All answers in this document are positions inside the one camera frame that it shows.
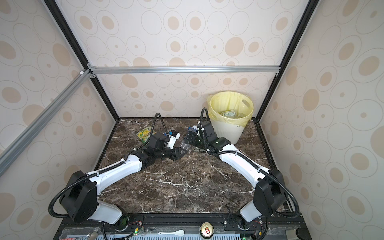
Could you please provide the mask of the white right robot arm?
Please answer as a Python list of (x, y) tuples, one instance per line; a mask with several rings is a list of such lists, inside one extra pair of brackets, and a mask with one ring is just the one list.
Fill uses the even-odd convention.
[(300, 216), (300, 207), (293, 193), (286, 187), (282, 173), (269, 170), (239, 151), (224, 137), (218, 137), (203, 108), (197, 126), (189, 129), (184, 143), (204, 150), (237, 170), (254, 187), (253, 200), (234, 216), (239, 225), (248, 224), (258, 217), (279, 215), (294, 219)]

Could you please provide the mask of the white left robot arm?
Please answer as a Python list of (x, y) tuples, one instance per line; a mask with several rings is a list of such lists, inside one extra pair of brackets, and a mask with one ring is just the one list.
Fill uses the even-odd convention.
[(53, 218), (70, 218), (75, 223), (93, 220), (119, 225), (126, 222), (123, 211), (116, 205), (100, 201), (99, 195), (112, 184), (153, 165), (157, 159), (179, 160), (186, 154), (185, 149), (175, 145), (180, 136), (175, 130), (150, 132), (144, 144), (120, 161), (97, 171), (75, 172), (66, 187), (49, 203), (48, 213)]

